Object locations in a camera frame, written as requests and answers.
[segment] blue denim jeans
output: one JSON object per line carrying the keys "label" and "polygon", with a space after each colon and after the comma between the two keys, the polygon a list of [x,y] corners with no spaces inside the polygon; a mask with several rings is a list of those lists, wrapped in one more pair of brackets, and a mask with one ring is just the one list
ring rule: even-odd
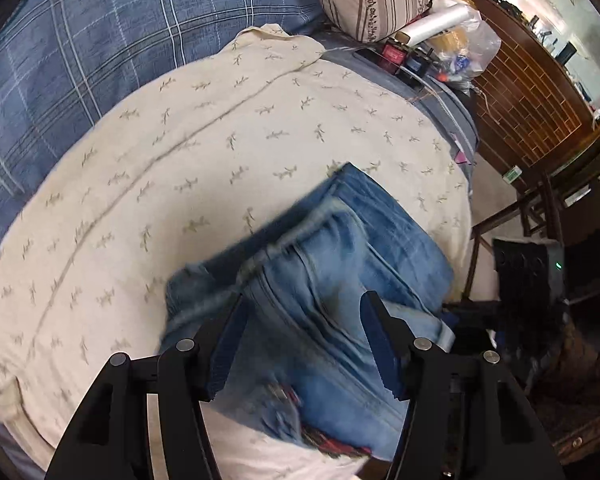
{"label": "blue denim jeans", "polygon": [[452,274],[400,205],[347,164],[252,237],[174,275],[162,348],[239,291],[254,310],[213,407],[281,440],[302,445],[307,425],[391,460],[407,403],[382,385],[360,297],[376,290],[416,336],[448,349],[454,336],[436,313]]}

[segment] silver screw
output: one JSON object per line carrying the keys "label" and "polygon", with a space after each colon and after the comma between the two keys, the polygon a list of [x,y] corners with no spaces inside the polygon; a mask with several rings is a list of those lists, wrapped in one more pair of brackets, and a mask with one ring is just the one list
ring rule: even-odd
{"label": "silver screw", "polygon": [[126,354],[123,354],[122,352],[113,354],[111,356],[111,359],[109,359],[109,362],[111,363],[112,366],[120,366],[121,364],[124,364],[125,361],[126,361]]}
{"label": "silver screw", "polygon": [[492,365],[500,361],[500,356],[493,350],[487,350],[484,354],[482,354],[482,357],[484,357],[484,360]]}
{"label": "silver screw", "polygon": [[180,352],[188,352],[191,350],[196,344],[193,342],[193,339],[181,339],[176,343],[176,348]]}
{"label": "silver screw", "polygon": [[426,337],[417,337],[414,339],[413,345],[418,350],[429,350],[432,347],[431,341],[429,341]]}

